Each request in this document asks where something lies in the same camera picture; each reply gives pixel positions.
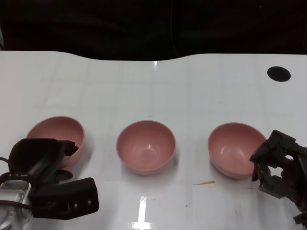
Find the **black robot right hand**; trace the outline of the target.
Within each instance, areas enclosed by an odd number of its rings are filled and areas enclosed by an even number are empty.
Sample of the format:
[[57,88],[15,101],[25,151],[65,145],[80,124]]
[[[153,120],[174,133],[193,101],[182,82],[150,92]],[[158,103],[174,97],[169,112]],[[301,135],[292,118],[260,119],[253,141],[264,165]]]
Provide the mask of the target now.
[[254,164],[251,180],[276,198],[286,197],[300,212],[307,210],[307,149],[278,130],[249,159]]

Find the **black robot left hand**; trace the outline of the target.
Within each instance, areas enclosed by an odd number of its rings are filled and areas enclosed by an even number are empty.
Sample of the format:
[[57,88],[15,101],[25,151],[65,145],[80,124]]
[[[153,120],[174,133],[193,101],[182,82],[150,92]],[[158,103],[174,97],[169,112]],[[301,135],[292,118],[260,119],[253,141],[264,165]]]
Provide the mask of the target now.
[[69,140],[24,138],[10,152],[7,179],[26,181],[33,187],[71,179],[73,174],[63,170],[61,164],[77,150],[75,143]]

